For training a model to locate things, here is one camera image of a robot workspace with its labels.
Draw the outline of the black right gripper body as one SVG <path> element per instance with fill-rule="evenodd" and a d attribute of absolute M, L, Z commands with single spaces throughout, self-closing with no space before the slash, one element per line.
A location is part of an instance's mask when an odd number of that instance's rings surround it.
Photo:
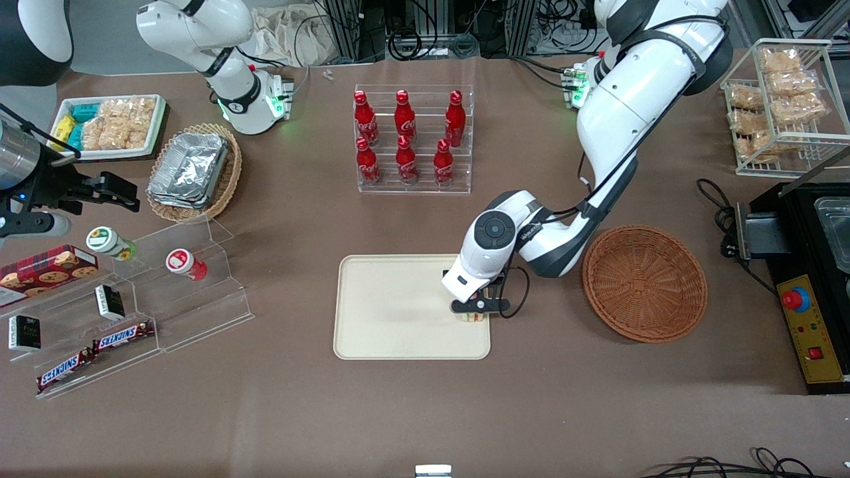
<path fill-rule="evenodd" d="M 75 155 L 39 160 L 34 154 L 13 155 L 13 212 L 24 214 L 36 208 L 58 209 L 82 214 L 81 200 L 72 196 L 81 185 Z"/>

